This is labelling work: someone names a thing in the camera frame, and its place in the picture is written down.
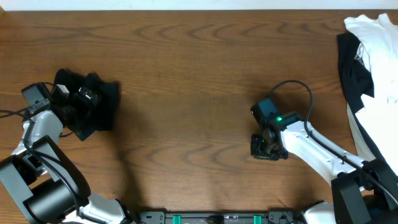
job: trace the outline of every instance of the wood grain surface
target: wood grain surface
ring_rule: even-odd
[[[92,191],[131,210],[259,211],[331,202],[329,185],[295,156],[250,156],[258,131],[250,107],[275,84],[310,85],[310,121],[355,152],[337,71],[343,20],[381,11],[104,11],[0,15],[0,108],[27,106],[21,89],[51,82],[59,68],[96,71],[122,84],[111,132],[60,140]],[[388,12],[398,23],[398,12]],[[308,93],[277,91],[285,111],[304,113]],[[22,136],[0,122],[0,158]],[[0,187],[0,223],[26,223]]]

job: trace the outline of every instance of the white background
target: white background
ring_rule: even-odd
[[[398,9],[398,0],[0,0],[5,11]]]

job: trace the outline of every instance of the green strip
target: green strip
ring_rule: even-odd
[[[173,216],[173,224],[181,224],[181,216],[180,215]]]
[[[261,224],[261,216],[260,215],[253,216],[253,224]]]

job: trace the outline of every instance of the black cloth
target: black cloth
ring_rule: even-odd
[[[70,92],[67,106],[76,108],[74,113],[77,119],[67,127],[75,132],[80,140],[85,140],[94,131],[112,130],[114,115],[120,101],[119,83],[106,83],[96,73],[89,73],[84,77],[69,69],[60,69],[55,75],[54,84],[65,85]],[[71,100],[82,86],[100,97],[99,104],[91,111]]]
[[[358,125],[365,143],[376,158],[384,160],[380,150],[355,116],[355,113],[364,106],[361,95],[366,94],[374,97],[372,75],[363,66],[361,61],[356,59],[356,53],[361,42],[354,34],[346,33],[337,36],[337,43],[338,73],[344,96],[354,114],[355,122]]]

